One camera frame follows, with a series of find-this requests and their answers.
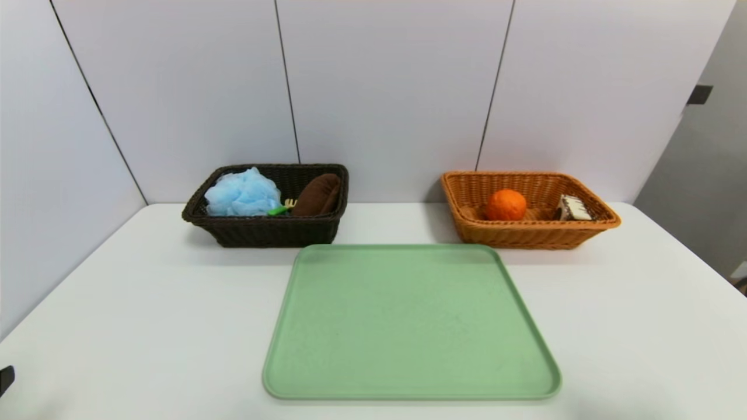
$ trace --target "black latch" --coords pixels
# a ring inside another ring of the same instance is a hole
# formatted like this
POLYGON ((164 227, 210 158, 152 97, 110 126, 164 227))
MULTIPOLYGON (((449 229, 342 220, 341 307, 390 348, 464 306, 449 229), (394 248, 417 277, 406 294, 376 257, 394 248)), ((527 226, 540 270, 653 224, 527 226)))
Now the black latch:
POLYGON ((695 86, 690 94, 690 99, 687 100, 688 105, 703 105, 710 96, 710 92, 713 90, 713 86, 707 84, 699 84, 695 86))
POLYGON ((0 397, 7 391, 14 380, 16 380, 16 371, 13 369, 13 366, 8 366, 0 371, 0 397))

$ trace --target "orange wicker basket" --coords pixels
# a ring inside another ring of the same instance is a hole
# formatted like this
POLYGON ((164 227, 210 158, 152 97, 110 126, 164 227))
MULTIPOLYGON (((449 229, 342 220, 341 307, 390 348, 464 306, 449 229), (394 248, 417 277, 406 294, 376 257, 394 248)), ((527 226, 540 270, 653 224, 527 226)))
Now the orange wicker basket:
POLYGON ((570 250, 585 240, 620 226, 620 217, 572 176, 554 172, 447 172, 441 178, 456 231, 464 242, 496 248, 570 250), (527 214, 519 221, 483 217, 488 198, 510 188, 527 199, 527 214), (561 194, 578 197, 592 221, 553 220, 561 194))

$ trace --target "panel seam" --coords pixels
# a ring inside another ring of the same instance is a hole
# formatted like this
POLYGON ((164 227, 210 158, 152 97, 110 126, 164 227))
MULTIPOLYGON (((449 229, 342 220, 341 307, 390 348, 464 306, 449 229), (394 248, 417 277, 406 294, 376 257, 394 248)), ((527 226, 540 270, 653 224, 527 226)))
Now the panel seam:
POLYGON ((298 157, 298 163, 301 163, 301 149, 298 147, 298 132, 296 131, 296 116, 293 112, 293 99, 291 98, 291 81, 288 77, 288 65, 285 61, 285 47, 282 42, 282 30, 280 29, 280 12, 278 12, 278 0, 274 0, 275 3, 275 18, 278 22, 278 37, 280 38, 280 52, 282 54, 282 68, 285 72, 285 88, 288 90, 288 104, 291 106, 291 122, 293 123, 293 138, 296 141, 296 156, 298 157))
POLYGON ((81 62, 78 61, 78 56, 75 55, 75 51, 72 49, 72 44, 70 43, 70 39, 67 37, 67 33, 65 32, 65 27, 62 26, 62 21, 60 20, 60 15, 57 13, 57 8, 55 7, 55 3, 52 0, 49 0, 49 5, 52 6, 52 11, 55 12, 55 18, 57 18, 57 24, 60 26, 60 30, 62 31, 62 36, 65 37, 65 42, 67 43, 67 47, 70 49, 70 54, 72 54, 72 59, 75 60, 75 65, 78 66, 78 71, 81 73, 81 76, 83 77, 83 82, 85 82, 86 87, 88 88, 88 93, 90 93, 91 99, 93 99, 93 104, 96 106, 96 109, 99 110, 99 115, 101 116, 102 121, 104 121, 104 126, 106 126, 106 130, 109 132, 109 136, 111 137, 111 140, 114 142, 114 146, 117 148, 117 152, 119 152, 120 157, 122 158, 122 161, 125 163, 125 167, 127 168, 127 171, 130 173, 130 177, 132 178, 132 181, 135 183, 137 192, 140 193, 140 196, 143 198, 143 201, 145 202, 145 205, 147 206, 149 204, 148 204, 148 200, 145 198, 145 194, 143 194, 143 189, 140 188, 140 184, 137 183, 137 179, 135 179, 135 175, 132 173, 130 164, 127 163, 127 159, 125 159, 125 155, 124 153, 122 153, 120 144, 117 143, 117 139, 114 137, 114 133, 111 132, 111 127, 109 126, 109 122, 106 120, 106 117, 104 117, 104 113, 101 110, 101 106, 99 106, 99 101, 96 100, 96 96, 93 94, 93 90, 91 89, 91 86, 88 83, 88 79, 86 78, 86 75, 83 72, 83 67, 81 67, 81 62))
POLYGON ((480 150, 477 152, 477 162, 474 164, 474 169, 480 166, 480 156, 483 154, 483 144, 485 144, 485 135, 488 132, 488 122, 490 121, 490 111, 493 109, 493 101, 495 100, 495 90, 498 87, 498 76, 500 75, 500 68, 503 66, 503 57, 506 56, 506 44, 509 40, 509 31, 511 30, 511 21, 513 20, 514 7, 516 7, 516 0, 511 2, 511 13, 509 13, 509 22, 506 25, 506 36, 503 37, 503 48, 500 49, 500 60, 498 60, 498 70, 495 72, 495 82, 493 83, 493 93, 490 96, 490 105, 488 105, 488 115, 485 117, 485 127, 483 128, 483 138, 480 140, 480 150))

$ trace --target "blue bath sponge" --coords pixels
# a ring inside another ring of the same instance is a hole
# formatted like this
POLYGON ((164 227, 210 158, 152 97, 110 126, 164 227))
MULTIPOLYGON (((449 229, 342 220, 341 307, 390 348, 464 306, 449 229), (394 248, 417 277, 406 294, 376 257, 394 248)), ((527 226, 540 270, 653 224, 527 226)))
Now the blue bath sponge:
POLYGON ((264 216, 280 207, 280 190, 256 167, 221 176, 205 198, 210 216, 264 216))

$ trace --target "basket rim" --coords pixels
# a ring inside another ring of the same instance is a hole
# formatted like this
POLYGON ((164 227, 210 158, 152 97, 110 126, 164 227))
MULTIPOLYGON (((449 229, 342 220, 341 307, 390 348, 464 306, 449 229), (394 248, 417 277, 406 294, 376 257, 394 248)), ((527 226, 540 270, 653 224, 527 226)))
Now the basket rim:
POLYGON ((237 223, 244 225, 255 224, 255 223, 329 223, 337 222, 342 218, 347 207, 347 190, 348 190, 348 172, 347 168, 342 164, 235 164, 219 167, 214 170, 210 176, 197 188, 192 197, 187 201, 187 205, 182 210, 182 219, 186 222, 201 226, 208 224, 211 226, 228 224, 235 226, 237 223), (259 169, 263 167, 293 167, 293 168, 335 168, 342 173, 341 185, 340 185, 340 204, 339 206, 327 214, 319 214, 316 216, 293 216, 293 217, 277 217, 277 216, 209 216, 207 214, 195 214, 199 201, 205 196, 208 188, 210 188, 217 179, 224 173, 228 173, 230 170, 235 169, 250 169, 257 167, 259 169))
POLYGON ((471 225, 479 228, 490 228, 490 229, 514 229, 514 230, 529 230, 529 229, 565 229, 565 230, 607 230, 614 229, 622 223, 620 217, 612 210, 606 202, 594 194, 588 187, 586 187, 581 181, 570 176, 566 173, 561 172, 549 172, 549 171, 486 171, 486 170, 454 170, 446 172, 441 176, 441 186, 446 193, 449 207, 451 208, 451 214, 457 223, 471 225), (603 220, 476 220, 464 216, 461 209, 456 205, 456 198, 454 192, 451 190, 447 180, 449 178, 456 177, 469 177, 469 176, 559 176, 566 178, 568 181, 573 182, 579 187, 589 198, 596 200, 601 206, 608 211, 612 218, 603 220))

